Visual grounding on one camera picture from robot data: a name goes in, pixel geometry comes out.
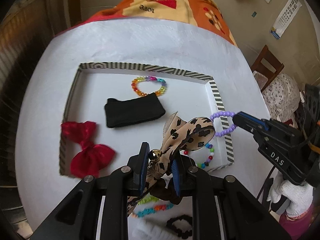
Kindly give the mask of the right hand white glove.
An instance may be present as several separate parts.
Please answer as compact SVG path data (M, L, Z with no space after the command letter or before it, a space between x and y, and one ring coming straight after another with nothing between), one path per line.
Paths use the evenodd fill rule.
M277 203L281 196L290 200L290 204L286 208L287 217L297 220L303 217L312 205L313 187L306 182L303 185L294 185L289 180L285 180L283 174L278 171L268 193L267 201Z

